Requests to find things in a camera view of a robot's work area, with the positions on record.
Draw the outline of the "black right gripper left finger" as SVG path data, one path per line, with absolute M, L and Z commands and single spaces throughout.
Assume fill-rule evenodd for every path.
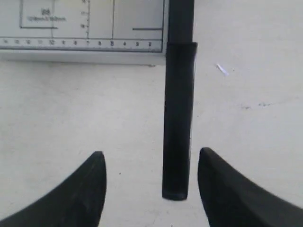
M 60 185 L 22 210 L 2 219 L 2 227 L 97 227 L 105 203 L 107 170 L 95 151 Z

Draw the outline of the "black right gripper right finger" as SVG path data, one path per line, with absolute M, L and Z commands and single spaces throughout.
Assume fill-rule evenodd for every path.
M 211 148 L 199 154 L 197 181 L 211 227 L 301 227 L 302 208 L 246 178 Z

